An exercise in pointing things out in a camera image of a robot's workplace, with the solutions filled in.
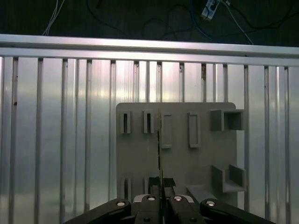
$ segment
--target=blue cable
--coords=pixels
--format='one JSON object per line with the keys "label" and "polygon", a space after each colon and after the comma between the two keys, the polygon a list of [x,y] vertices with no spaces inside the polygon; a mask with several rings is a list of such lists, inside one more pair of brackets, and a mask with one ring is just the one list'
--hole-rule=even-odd
{"label": "blue cable", "polygon": [[193,10],[193,0],[190,0],[190,8],[191,8],[191,18],[192,18],[192,22],[193,24],[195,25],[195,28],[203,35],[205,36],[206,38],[212,40],[212,38],[206,34],[197,24],[195,18],[194,18],[194,10]]}

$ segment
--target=dark background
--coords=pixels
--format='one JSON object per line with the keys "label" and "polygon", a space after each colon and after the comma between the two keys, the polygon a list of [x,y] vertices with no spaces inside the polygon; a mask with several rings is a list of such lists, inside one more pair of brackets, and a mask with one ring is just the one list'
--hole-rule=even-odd
{"label": "dark background", "polygon": [[[188,11],[189,0],[88,0],[93,16],[87,10],[86,1],[65,0],[50,35],[250,44],[244,35],[225,36],[240,33],[240,30],[222,4],[211,21],[204,21],[200,15],[206,0],[194,0],[197,22],[213,36],[211,41],[192,26]],[[231,0],[231,3],[242,11],[254,26],[264,26],[285,19],[290,7],[289,15],[299,12],[299,0]],[[55,5],[56,0],[1,0],[0,33],[41,35],[49,23]],[[234,10],[232,12],[245,31],[253,30],[239,13]],[[125,35],[103,25],[99,20],[122,30]],[[164,35],[172,30],[184,32]],[[255,45],[298,47],[298,30],[299,13],[285,19],[280,28],[255,29],[255,32],[248,35]]]}

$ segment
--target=gray pegboard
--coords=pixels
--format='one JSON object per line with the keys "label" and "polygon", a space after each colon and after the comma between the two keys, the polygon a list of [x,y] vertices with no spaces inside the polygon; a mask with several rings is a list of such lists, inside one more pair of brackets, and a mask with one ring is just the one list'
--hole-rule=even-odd
{"label": "gray pegboard", "polygon": [[245,172],[235,166],[234,129],[243,128],[243,115],[232,103],[118,104],[118,196],[129,195],[133,198],[138,194],[146,194],[147,177],[158,176],[159,109],[162,117],[164,177],[174,178],[176,193],[188,194],[187,186],[200,186],[217,198],[226,198],[227,202],[235,204],[236,194],[229,197],[223,195],[225,192],[242,191],[245,187]]}

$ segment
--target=metal wall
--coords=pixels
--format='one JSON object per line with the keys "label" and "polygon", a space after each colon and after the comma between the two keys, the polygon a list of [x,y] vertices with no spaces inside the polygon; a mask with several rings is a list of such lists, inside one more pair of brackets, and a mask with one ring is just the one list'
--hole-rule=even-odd
{"label": "metal wall", "polygon": [[245,109],[239,207],[299,223],[299,50],[257,47],[0,35],[0,223],[58,224],[115,198],[119,102]]}

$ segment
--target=connector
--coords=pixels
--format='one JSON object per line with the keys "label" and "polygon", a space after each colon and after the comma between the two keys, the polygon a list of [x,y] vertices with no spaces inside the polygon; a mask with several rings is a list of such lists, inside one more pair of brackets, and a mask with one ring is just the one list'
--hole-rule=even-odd
{"label": "connector", "polygon": [[219,0],[208,0],[204,10],[201,13],[201,16],[205,20],[211,20],[217,10],[217,7],[219,6]]}

